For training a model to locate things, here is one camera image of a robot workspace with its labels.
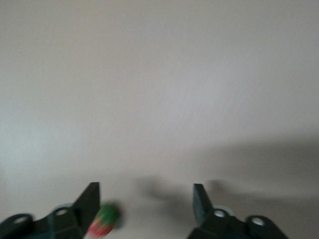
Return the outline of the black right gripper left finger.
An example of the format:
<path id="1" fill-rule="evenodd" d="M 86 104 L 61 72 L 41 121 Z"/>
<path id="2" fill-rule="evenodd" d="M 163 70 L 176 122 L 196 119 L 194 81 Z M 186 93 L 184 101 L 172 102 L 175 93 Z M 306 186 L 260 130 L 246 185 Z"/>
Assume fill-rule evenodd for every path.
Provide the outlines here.
<path id="1" fill-rule="evenodd" d="M 82 239 L 100 209 L 100 183 L 91 182 L 77 200 L 42 219 L 16 214 L 0 223 L 2 239 Z"/>

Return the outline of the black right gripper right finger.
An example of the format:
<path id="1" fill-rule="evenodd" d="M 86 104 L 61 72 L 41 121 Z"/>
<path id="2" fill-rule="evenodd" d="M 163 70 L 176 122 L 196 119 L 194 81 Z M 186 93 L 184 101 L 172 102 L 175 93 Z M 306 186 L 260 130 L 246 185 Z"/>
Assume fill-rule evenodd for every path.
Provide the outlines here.
<path id="1" fill-rule="evenodd" d="M 189 239 L 287 238 L 267 217 L 252 215 L 241 221 L 227 207 L 215 207 L 202 184 L 193 185 L 192 206 L 196 227 L 189 234 Z"/>

